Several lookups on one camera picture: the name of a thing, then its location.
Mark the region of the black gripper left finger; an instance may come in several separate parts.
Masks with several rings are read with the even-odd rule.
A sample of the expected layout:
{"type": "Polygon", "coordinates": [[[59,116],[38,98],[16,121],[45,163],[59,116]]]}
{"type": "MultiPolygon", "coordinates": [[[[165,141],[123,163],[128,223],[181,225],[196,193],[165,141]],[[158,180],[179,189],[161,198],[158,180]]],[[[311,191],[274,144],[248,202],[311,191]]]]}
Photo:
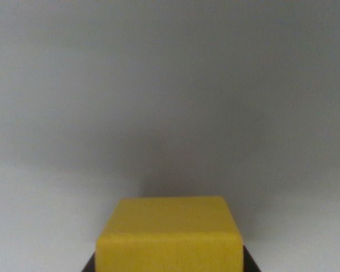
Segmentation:
{"type": "Polygon", "coordinates": [[[95,253],[90,257],[84,268],[82,269],[82,272],[95,272],[95,253]]]}

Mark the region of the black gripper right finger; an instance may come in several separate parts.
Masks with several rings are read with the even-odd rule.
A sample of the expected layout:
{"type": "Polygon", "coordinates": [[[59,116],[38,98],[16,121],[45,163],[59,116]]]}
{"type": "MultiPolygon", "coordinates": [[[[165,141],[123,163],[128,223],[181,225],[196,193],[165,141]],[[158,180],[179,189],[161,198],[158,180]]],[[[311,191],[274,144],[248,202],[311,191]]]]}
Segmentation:
{"type": "Polygon", "coordinates": [[[243,272],[261,272],[246,246],[243,246],[243,272]]]}

